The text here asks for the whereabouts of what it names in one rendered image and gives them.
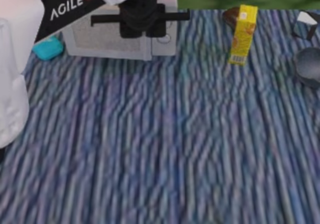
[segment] teal soap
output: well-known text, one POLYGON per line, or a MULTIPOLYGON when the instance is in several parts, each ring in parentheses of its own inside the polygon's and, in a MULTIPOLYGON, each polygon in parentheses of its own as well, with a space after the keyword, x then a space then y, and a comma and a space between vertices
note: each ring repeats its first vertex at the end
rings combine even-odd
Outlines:
POLYGON ((60 55, 64 51, 63 46, 64 45, 61 43, 61 41, 53 36, 41 41, 39 44, 36 44, 32 51, 39 59, 47 61, 60 55))

